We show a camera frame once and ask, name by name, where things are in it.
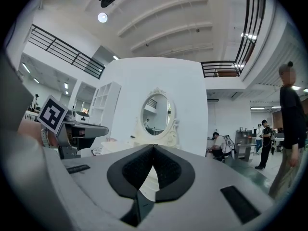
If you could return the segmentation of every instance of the metal railing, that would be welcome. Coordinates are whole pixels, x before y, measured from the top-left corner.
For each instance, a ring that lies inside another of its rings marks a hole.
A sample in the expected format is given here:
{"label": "metal railing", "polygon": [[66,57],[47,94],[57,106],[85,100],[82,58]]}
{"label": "metal railing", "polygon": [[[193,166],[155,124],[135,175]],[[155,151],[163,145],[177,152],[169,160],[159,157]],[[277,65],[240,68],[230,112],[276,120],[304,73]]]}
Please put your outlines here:
{"label": "metal railing", "polygon": [[98,79],[105,69],[103,64],[34,24],[31,27],[29,42]]}
{"label": "metal railing", "polygon": [[255,48],[266,0],[246,0],[244,30],[234,61],[201,62],[204,77],[239,77]]}
{"label": "metal railing", "polygon": [[147,105],[153,107],[154,109],[156,109],[157,102],[156,102],[154,99],[151,98],[151,99],[148,101]]}
{"label": "metal railing", "polygon": [[240,68],[234,61],[202,62],[204,78],[206,77],[239,77]]}

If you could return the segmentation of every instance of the ornate mirror frame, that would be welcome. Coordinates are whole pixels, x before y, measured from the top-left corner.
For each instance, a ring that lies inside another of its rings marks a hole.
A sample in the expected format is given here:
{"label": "ornate mirror frame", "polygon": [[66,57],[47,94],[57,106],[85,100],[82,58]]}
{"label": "ornate mirror frame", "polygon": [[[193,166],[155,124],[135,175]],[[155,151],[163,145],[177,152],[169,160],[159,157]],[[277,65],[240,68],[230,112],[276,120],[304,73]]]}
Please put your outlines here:
{"label": "ornate mirror frame", "polygon": [[[171,106],[171,116],[170,120],[168,123],[168,126],[166,129],[158,134],[158,135],[151,135],[147,132],[143,125],[143,111],[148,103],[149,99],[156,96],[156,95],[162,95],[170,103]],[[133,138],[134,145],[139,145],[139,144],[160,144],[164,146],[170,146],[170,147],[175,147],[175,148],[180,148],[179,145],[179,136],[177,133],[177,127],[179,125],[179,121],[176,119],[176,107],[172,99],[168,94],[166,94],[163,90],[156,88],[153,91],[149,93],[147,98],[145,99],[141,110],[139,112],[139,116],[137,117],[137,124],[135,127],[135,135]]]}

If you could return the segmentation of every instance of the black t-shirt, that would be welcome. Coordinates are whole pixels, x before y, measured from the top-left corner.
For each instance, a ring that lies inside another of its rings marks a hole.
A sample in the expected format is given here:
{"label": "black t-shirt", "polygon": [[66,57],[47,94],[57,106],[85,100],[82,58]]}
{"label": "black t-shirt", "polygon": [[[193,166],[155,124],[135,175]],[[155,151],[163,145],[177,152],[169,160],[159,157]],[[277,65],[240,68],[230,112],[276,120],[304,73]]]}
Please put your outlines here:
{"label": "black t-shirt", "polygon": [[280,106],[284,132],[283,147],[292,149],[292,145],[298,143],[298,148],[303,148],[306,138],[305,113],[302,103],[292,87],[281,87]]}
{"label": "black t-shirt", "polygon": [[[271,133],[271,129],[269,126],[263,129],[263,134],[269,134]],[[270,143],[271,138],[270,137],[263,137],[263,146],[269,147],[271,145]]]}

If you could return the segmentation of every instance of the black slot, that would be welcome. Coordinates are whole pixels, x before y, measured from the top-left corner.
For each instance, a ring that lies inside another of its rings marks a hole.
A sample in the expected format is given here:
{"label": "black slot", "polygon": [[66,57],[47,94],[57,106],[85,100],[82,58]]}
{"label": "black slot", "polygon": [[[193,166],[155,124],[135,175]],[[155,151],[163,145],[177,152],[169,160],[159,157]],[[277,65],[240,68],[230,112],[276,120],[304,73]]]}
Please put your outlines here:
{"label": "black slot", "polygon": [[220,189],[231,208],[243,224],[260,215],[260,212],[234,186]]}
{"label": "black slot", "polygon": [[79,166],[75,166],[75,167],[69,167],[66,170],[69,174],[74,174],[74,173],[78,173],[78,172],[81,172],[81,171],[89,169],[89,168],[90,167],[88,165],[83,164],[83,165],[79,165]]}

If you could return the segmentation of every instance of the wristwatch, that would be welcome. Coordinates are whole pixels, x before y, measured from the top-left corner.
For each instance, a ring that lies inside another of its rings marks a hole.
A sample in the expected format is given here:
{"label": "wristwatch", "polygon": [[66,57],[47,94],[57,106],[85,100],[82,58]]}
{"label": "wristwatch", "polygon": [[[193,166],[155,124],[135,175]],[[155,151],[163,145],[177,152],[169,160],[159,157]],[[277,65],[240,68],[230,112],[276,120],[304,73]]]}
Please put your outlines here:
{"label": "wristwatch", "polygon": [[51,148],[51,145],[48,140],[48,129],[43,124],[42,124],[42,129],[40,130],[40,135],[41,135],[44,147]]}

